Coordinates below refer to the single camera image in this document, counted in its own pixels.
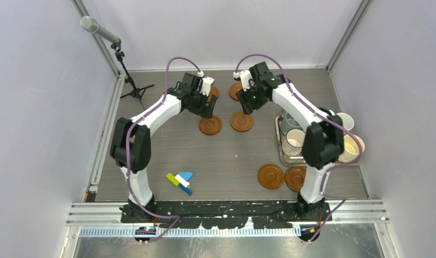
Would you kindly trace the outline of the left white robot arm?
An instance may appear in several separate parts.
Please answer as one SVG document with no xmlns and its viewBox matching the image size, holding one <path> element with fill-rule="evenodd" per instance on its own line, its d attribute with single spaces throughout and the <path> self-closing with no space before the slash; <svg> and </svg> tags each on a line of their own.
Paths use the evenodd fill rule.
<svg viewBox="0 0 436 258">
<path fill-rule="evenodd" d="M 119 118 L 115 124 L 110 156 L 121 169 L 127 184 L 128 203 L 122 211 L 143 223 L 155 216 L 154 194 L 150 189 L 147 166 L 151 159 L 151 137 L 170 118 L 183 110 L 201 118 L 211 118 L 217 96 L 211 89 L 215 80 L 197 74 L 185 73 L 183 79 L 149 109 L 133 118 Z"/>
</svg>

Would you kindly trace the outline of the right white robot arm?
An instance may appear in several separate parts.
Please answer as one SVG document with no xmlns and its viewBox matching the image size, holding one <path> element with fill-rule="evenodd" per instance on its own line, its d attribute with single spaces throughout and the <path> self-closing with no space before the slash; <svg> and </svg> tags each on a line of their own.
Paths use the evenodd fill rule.
<svg viewBox="0 0 436 258">
<path fill-rule="evenodd" d="M 242 90 L 236 95 L 245 114 L 271 101 L 291 115 L 305 133 L 301 155 L 307 170 L 294 211 L 306 221 L 317 218 L 326 209 L 323 193 L 328 180 L 326 172 L 345 148 L 341 117 L 331 116 L 312 105 L 285 74 L 274 75 L 265 62 L 248 70 L 235 71 L 233 78 L 242 84 Z"/>
</svg>

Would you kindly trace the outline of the grey cup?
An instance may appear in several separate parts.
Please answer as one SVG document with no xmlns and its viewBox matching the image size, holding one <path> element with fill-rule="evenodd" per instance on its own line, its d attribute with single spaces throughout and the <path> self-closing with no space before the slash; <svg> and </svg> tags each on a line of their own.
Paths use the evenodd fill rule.
<svg viewBox="0 0 436 258">
<path fill-rule="evenodd" d="M 281 133 L 286 135 L 290 130 L 294 129 L 302 130 L 302 127 L 286 110 L 283 110 L 280 124 Z"/>
</svg>

